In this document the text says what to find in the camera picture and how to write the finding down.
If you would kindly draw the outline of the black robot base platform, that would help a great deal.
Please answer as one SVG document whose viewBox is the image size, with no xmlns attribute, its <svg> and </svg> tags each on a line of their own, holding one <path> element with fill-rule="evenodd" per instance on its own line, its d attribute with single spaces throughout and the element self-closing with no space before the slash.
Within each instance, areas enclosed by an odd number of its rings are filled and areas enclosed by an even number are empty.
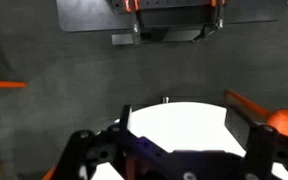
<svg viewBox="0 0 288 180">
<path fill-rule="evenodd" d="M 65 32 L 109 31 L 114 45 L 196 42 L 226 26 L 272 22 L 286 0 L 56 0 Z"/>
</svg>

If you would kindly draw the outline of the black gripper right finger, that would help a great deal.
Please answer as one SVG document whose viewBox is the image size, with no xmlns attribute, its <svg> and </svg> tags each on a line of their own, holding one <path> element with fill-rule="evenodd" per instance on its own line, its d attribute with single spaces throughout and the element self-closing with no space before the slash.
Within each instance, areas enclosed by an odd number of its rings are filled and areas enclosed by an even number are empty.
<svg viewBox="0 0 288 180">
<path fill-rule="evenodd" d="M 255 119 L 253 115 L 249 116 L 235 106 L 227 106 L 225 127 L 244 150 L 258 147 L 261 144 L 260 125 L 261 122 Z"/>
</svg>

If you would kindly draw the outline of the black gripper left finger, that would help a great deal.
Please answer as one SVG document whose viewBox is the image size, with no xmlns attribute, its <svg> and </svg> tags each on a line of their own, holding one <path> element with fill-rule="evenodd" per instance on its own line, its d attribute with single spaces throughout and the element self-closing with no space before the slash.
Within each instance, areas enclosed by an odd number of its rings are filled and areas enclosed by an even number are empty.
<svg viewBox="0 0 288 180">
<path fill-rule="evenodd" d="M 132 106 L 124 105 L 119 119 L 119 129 L 121 133 L 126 133 L 128 131 L 128 122 L 131 114 L 132 114 Z"/>
</svg>

